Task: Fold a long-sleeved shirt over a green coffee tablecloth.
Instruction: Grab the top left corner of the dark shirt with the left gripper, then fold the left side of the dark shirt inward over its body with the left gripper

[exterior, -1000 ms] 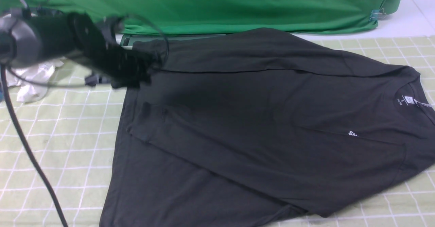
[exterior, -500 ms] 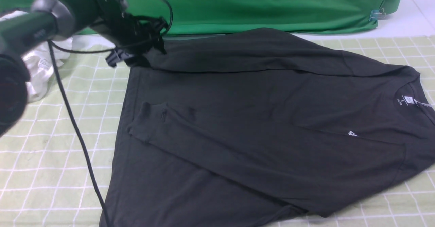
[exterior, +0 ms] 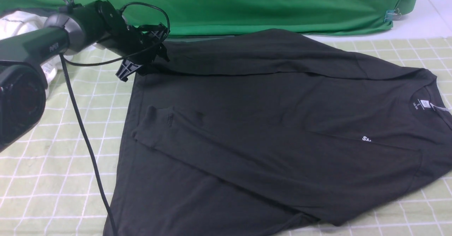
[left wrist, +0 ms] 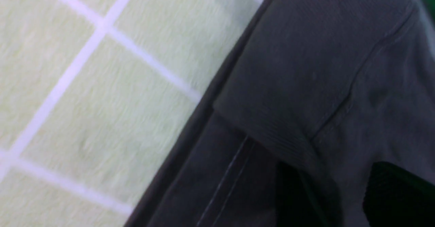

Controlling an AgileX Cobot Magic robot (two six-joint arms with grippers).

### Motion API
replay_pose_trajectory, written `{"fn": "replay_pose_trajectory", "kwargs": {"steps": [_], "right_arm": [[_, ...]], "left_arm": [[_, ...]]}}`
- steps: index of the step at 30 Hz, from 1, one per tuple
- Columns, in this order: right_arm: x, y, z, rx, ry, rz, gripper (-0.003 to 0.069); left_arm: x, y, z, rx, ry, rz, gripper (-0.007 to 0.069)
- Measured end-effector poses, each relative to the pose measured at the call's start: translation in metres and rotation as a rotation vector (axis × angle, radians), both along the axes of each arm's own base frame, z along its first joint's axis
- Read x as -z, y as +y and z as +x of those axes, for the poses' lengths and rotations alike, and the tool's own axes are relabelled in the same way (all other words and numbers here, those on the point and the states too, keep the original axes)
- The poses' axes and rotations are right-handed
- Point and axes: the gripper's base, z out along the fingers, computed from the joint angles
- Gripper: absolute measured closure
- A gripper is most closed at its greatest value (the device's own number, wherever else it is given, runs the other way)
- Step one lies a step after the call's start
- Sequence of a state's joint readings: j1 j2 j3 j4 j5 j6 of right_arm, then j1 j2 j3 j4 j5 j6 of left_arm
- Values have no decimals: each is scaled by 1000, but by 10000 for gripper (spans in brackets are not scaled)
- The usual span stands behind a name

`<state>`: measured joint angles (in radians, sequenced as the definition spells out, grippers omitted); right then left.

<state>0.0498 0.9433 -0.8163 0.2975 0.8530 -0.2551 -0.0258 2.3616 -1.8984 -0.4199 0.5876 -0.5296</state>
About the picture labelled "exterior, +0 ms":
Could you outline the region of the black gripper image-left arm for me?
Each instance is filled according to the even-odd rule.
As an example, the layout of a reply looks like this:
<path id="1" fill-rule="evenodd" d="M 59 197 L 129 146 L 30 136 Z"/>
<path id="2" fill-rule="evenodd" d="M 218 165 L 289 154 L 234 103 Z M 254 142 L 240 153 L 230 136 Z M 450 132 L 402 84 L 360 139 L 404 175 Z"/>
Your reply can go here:
<path id="1" fill-rule="evenodd" d="M 157 58 L 169 61 L 163 44 L 168 37 L 168 25 L 128 24 L 123 12 L 131 5 L 159 9 L 136 1 L 115 9 L 111 2 L 101 0 L 84 6 L 76 4 L 72 8 L 72 51 L 77 53 L 98 44 L 118 54 L 124 60 L 115 75 L 122 82 L 127 82 L 129 75 L 135 72 L 141 76 L 160 73 L 154 66 Z"/>

